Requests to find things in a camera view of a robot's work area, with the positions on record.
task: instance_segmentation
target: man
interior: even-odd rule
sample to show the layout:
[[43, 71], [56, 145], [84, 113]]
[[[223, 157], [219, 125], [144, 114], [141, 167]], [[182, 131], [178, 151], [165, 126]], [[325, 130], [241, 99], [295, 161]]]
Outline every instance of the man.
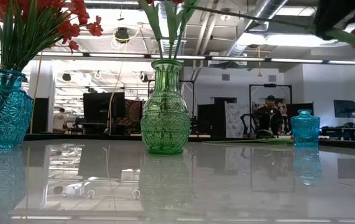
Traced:
[[258, 109], [255, 115], [259, 120], [259, 130], [268, 130], [274, 135], [278, 135], [278, 129], [282, 123], [282, 115], [281, 112], [275, 108], [274, 96], [268, 96], [265, 99], [265, 106]]
[[53, 133], [64, 134], [63, 126], [67, 121], [67, 115], [64, 113], [65, 109], [60, 108], [59, 113], [53, 117]]

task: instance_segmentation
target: table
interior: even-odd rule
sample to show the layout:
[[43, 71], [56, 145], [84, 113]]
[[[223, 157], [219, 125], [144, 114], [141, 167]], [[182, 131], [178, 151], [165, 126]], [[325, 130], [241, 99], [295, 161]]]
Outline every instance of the table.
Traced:
[[0, 153], [11, 223], [354, 223], [355, 149], [271, 144], [27, 141]]
[[355, 128], [322, 128], [321, 132], [323, 136], [355, 141]]

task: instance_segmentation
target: flower bouquet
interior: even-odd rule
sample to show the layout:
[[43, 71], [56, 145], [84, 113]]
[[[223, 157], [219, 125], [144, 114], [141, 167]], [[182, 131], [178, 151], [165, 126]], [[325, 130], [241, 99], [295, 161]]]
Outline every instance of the flower bouquet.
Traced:
[[59, 40], [78, 50], [72, 37], [81, 29], [100, 36], [101, 18], [89, 18], [84, 0], [0, 0], [0, 148], [19, 145], [29, 127], [33, 100], [20, 90], [22, 69]]
[[[187, 143], [191, 121], [188, 108], [179, 90], [179, 73], [183, 64], [176, 60], [182, 35], [198, 0], [157, 1], [139, 0], [147, 14], [155, 39], [159, 45], [160, 60], [152, 63], [155, 70], [155, 89], [144, 106], [141, 134], [148, 152], [152, 154], [178, 154]], [[168, 34], [161, 33], [159, 10], [167, 15]], [[167, 35], [170, 47], [162, 53], [162, 34]]]

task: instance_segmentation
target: exposed ductwork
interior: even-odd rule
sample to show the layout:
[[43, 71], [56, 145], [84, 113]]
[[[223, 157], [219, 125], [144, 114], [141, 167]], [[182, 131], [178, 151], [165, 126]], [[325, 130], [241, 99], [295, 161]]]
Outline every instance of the exposed ductwork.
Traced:
[[[155, 3], [159, 5], [159, 26], [160, 26], [160, 32], [162, 33], [162, 37], [169, 37], [165, 1], [156, 1]], [[179, 4], [177, 6], [177, 13], [180, 12], [182, 9], [183, 9], [182, 4]], [[180, 28], [177, 30], [177, 35], [180, 35]], [[169, 40], [168, 39], [160, 40], [160, 44], [161, 44], [163, 55], [167, 57], [169, 55], [169, 50], [170, 50]], [[178, 53], [181, 52], [182, 49], [181, 46], [182, 45], [180, 45], [180, 48], [178, 49]], [[177, 40], [175, 40], [172, 46], [172, 54], [174, 54], [176, 48], [177, 48]]]
[[[284, 6], [288, 0], [258, 0], [255, 9], [251, 12], [251, 16], [259, 17], [263, 19], [271, 19], [273, 18], [278, 10]], [[243, 51], [245, 51], [247, 45], [242, 44], [245, 39], [247, 39], [246, 31], [250, 28], [256, 27], [257, 25], [265, 26], [265, 30], [267, 31], [268, 24], [262, 21], [253, 21], [252, 19], [244, 19], [243, 27], [241, 29], [242, 34], [239, 36], [237, 41], [233, 43], [233, 45], [228, 49], [225, 53], [225, 56], [240, 56]]]

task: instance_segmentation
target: ceiling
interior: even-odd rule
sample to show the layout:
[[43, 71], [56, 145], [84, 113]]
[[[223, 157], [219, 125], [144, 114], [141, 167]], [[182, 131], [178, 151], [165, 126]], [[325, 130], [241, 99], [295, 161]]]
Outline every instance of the ceiling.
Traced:
[[[216, 0], [200, 0], [199, 5], [203, 7], [215, 7], [217, 9], [229, 9], [231, 12], [246, 13], [255, 8], [257, 0], [219, 0], [218, 4], [212, 4]], [[74, 39], [80, 46], [79, 52], [126, 52], [126, 53], [149, 53], [157, 54], [159, 52], [158, 45], [154, 40], [152, 30], [148, 25], [148, 20], [145, 13], [139, 10], [139, 6], [135, 4], [106, 4], [107, 0], [99, 0], [97, 3], [92, 3], [90, 0], [85, 1], [88, 5], [88, 12], [92, 18], [96, 15], [102, 17], [102, 26], [104, 29], [103, 36], [93, 37], [88, 32], [82, 32], [79, 38]], [[124, 2], [137, 2], [136, 0], [125, 0]], [[277, 16], [286, 19], [306, 19], [311, 22], [311, 16], [314, 15], [318, 1], [315, 0], [289, 0], [289, 2], [277, 13]], [[204, 12], [196, 11], [190, 19], [185, 35], [183, 37], [183, 53], [194, 54], [198, 37], [201, 30], [201, 25], [204, 21]], [[229, 20], [222, 20], [220, 15], [211, 15], [215, 19], [215, 26], [210, 30], [210, 22], [207, 24], [207, 32], [211, 32], [210, 40], [207, 46], [202, 45], [200, 50], [205, 54], [223, 54], [224, 51], [238, 38], [237, 30], [243, 23], [242, 20], [232, 17]], [[114, 33], [118, 27], [127, 27], [130, 37], [133, 37], [128, 44], [119, 44], [114, 39]], [[274, 26], [270, 24], [269, 30], [274, 30]], [[291, 34], [290, 31], [283, 30], [284, 34]], [[353, 54], [344, 54], [347, 50], [345, 47], [334, 47], [334, 55], [331, 57], [339, 57], [352, 59]], [[64, 51], [68, 52], [67, 47], [53, 47], [48, 51]], [[262, 44], [259, 48], [247, 47], [244, 54], [251, 57], [258, 57], [260, 51], [261, 57], [286, 57], [286, 58], [328, 58], [328, 52], [331, 48], [317, 47], [294, 47], [284, 45], [267, 45]], [[146, 83], [142, 83], [138, 79], [141, 73], [147, 74], [151, 79], [153, 69], [150, 62], [115, 62], [115, 61], [82, 61], [82, 60], [55, 60], [58, 68], [57, 86], [81, 86], [81, 88], [61, 88], [57, 90], [57, 98], [68, 98], [71, 96], [81, 96], [87, 92], [81, 81], [72, 79], [70, 82], [63, 80], [64, 73], [86, 74], [91, 76], [93, 87], [104, 87], [101, 91], [112, 91], [113, 86], [130, 86], [142, 88], [131, 93], [132, 98], [143, 98], [147, 95], [144, 88]], [[262, 63], [262, 68], [284, 68], [283, 63]], [[259, 63], [253, 62], [246, 65], [247, 69], [259, 68]], [[29, 78], [30, 67], [23, 71]]]

